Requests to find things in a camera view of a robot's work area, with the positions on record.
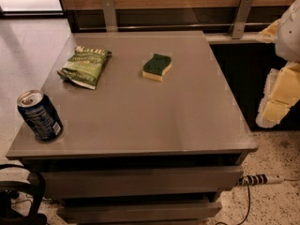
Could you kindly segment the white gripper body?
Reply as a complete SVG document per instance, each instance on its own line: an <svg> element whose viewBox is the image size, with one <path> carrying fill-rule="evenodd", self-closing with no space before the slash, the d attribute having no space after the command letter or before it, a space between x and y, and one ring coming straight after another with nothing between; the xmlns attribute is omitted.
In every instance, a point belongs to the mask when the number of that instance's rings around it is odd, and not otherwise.
<svg viewBox="0 0 300 225"><path fill-rule="evenodd" d="M295 0L280 18L275 48L277 56L300 62L300 0Z"/></svg>

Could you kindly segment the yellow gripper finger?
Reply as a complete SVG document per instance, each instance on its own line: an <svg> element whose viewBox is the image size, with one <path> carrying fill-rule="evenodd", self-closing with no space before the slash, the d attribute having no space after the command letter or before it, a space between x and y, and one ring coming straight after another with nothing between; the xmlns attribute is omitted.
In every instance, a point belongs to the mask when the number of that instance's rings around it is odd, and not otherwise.
<svg viewBox="0 0 300 225"><path fill-rule="evenodd" d="M300 64L288 62L281 70L272 68L267 75L256 124L260 128L278 125L300 100Z"/></svg>
<svg viewBox="0 0 300 225"><path fill-rule="evenodd" d="M274 43L276 41L279 22L280 20L272 22L256 36L256 39L262 43Z"/></svg>

